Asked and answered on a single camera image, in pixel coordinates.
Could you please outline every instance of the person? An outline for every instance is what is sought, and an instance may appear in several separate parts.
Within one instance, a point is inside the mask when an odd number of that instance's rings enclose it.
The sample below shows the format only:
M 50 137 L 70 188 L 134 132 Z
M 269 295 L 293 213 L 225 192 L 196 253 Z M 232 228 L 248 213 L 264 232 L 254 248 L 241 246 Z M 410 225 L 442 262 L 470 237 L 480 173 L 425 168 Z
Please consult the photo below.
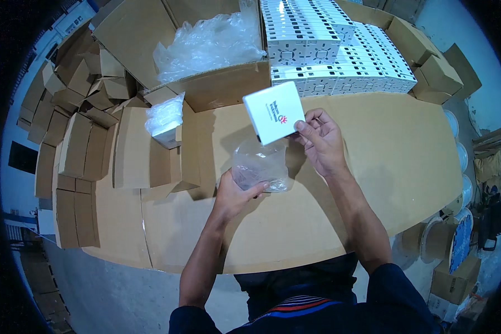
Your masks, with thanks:
M 440 332 L 421 295 L 392 261 L 386 229 L 347 168 L 336 122 L 323 109 L 314 109 L 295 129 L 295 140 L 328 184 L 347 231 L 346 248 L 354 253 L 284 271 L 235 275 L 249 295 L 249 322 L 230 333 Z M 220 332 L 205 304 L 219 269 L 225 228 L 267 187 L 262 182 L 243 191 L 231 170 L 221 176 L 212 213 L 180 278 L 179 307 L 171 314 L 169 333 Z M 357 303 L 352 292 L 358 260 L 369 274 L 365 303 Z

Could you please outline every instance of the stacked white boxes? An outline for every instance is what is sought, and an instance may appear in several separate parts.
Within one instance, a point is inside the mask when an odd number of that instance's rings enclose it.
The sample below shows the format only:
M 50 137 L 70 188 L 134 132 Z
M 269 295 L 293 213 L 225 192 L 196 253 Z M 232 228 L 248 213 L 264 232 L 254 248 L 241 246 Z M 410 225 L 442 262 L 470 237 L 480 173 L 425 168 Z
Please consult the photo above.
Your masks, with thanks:
M 332 0 L 262 1 L 271 84 L 294 81 L 300 97 L 386 91 L 417 83 L 379 27 L 351 21 Z

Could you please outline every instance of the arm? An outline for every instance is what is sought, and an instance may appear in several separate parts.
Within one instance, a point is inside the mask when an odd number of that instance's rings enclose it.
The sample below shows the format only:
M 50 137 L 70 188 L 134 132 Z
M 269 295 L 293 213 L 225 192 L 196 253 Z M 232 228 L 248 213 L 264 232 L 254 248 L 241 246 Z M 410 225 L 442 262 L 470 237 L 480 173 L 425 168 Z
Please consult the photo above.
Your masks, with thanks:
M 227 224 L 252 198 L 261 197 L 268 187 L 266 182 L 262 182 L 243 191 L 234 182 L 232 170 L 221 176 L 212 213 L 180 277 L 178 306 L 197 306 L 204 309 L 218 271 Z
M 381 264 L 392 263 L 392 250 L 386 229 L 375 215 L 347 168 L 341 130 L 323 109 L 308 111 L 306 122 L 298 121 L 298 142 L 328 183 L 345 224 L 349 245 L 360 263 L 371 273 Z

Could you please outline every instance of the fingernail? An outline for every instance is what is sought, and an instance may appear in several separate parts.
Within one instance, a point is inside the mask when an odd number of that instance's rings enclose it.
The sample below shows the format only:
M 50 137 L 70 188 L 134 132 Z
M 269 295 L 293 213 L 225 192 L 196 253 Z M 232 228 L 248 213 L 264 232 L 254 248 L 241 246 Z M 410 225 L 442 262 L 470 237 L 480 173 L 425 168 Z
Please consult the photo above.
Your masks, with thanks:
M 297 121 L 295 122 L 295 129 L 297 130 L 303 130 L 304 129 L 304 124 L 303 124 L 303 121 Z

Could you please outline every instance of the plastic bag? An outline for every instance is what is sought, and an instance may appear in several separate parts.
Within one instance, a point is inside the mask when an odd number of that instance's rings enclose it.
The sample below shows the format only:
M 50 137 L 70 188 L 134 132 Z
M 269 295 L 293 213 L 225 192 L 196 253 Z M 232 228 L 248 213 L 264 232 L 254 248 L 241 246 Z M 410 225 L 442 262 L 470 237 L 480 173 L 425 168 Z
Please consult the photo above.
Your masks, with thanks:
M 152 137 L 170 131 L 182 124 L 182 105 L 185 92 L 147 109 L 145 129 Z
M 239 7 L 241 12 L 200 20 L 194 27 L 184 22 L 167 49 L 158 43 L 153 57 L 161 84 L 265 56 L 255 0 L 240 0 Z
M 234 151 L 232 177 L 243 190 L 268 181 L 266 192 L 287 191 L 286 143 L 276 141 L 262 146 L 256 138 L 246 139 Z

